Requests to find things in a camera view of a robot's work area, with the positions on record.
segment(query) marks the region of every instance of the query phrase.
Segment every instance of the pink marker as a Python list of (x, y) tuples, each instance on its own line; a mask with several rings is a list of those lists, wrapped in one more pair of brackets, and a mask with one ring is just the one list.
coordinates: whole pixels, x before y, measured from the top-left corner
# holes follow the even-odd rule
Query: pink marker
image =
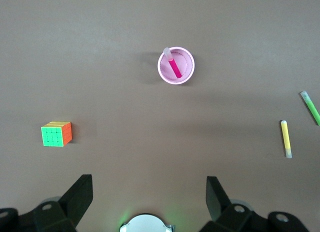
[(174, 60), (174, 57), (172, 56), (171, 52), (170, 52), (170, 49), (168, 47), (166, 47), (164, 50), (163, 50), (163, 53), (165, 55), (165, 57), (168, 59), (169, 63), (170, 63), (170, 66), (173, 70), (173, 72), (175, 73), (175, 76), (177, 78), (181, 78), (182, 75), (179, 71), (179, 68), (176, 64), (176, 61)]

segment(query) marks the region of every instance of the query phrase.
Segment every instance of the green cube face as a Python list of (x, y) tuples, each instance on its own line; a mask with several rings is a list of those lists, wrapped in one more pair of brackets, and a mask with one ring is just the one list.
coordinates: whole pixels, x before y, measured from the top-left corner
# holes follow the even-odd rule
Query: green cube face
[(62, 129), (59, 127), (41, 127), (44, 146), (64, 146)]

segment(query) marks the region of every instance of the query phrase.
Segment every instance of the pink cup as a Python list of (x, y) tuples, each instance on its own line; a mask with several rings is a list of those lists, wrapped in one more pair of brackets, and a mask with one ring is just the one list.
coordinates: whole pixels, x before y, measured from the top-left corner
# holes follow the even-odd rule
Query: pink cup
[(167, 83), (179, 85), (185, 83), (190, 79), (195, 70), (195, 60), (191, 53), (182, 47), (170, 47), (171, 54), (179, 68), (182, 75), (177, 78), (173, 69), (171, 68), (165, 54), (162, 53), (158, 61), (158, 72), (161, 78)]

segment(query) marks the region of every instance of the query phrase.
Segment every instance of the white circular device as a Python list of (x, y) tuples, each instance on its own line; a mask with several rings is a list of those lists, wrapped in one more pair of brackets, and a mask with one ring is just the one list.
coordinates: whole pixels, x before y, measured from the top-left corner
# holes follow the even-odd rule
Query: white circular device
[(175, 226), (166, 226), (158, 217), (143, 214), (120, 227), (120, 232), (174, 232)]

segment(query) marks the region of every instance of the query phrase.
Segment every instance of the marker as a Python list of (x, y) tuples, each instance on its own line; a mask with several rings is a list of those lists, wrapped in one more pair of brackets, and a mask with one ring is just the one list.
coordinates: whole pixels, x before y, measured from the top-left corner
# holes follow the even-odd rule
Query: marker
[(281, 129), (285, 148), (285, 156), (287, 158), (292, 158), (287, 121), (281, 121)]
[(171, 66), (173, 72), (175, 73), (175, 76), (176, 76), (177, 78), (181, 78), (182, 75), (181, 75), (180, 70), (179, 70), (179, 68), (178, 68), (178, 66), (177, 66), (177, 64), (176, 64), (176, 61), (174, 60), (174, 57), (173, 57), (172, 54), (171, 54), (170, 49), (169, 49), (168, 47), (166, 47), (166, 48), (163, 50), (163, 53), (164, 53), (165, 57), (168, 59), (168, 61), (169, 61), (169, 63), (170, 63), (170, 66)]
[(303, 91), (300, 93), (300, 95), (304, 99), (304, 102), (308, 106), (308, 108), (309, 108), (312, 116), (314, 117), (315, 121), (317, 122), (318, 126), (320, 126), (320, 115), (319, 115), (314, 103), (311, 101), (308, 93), (306, 91)]

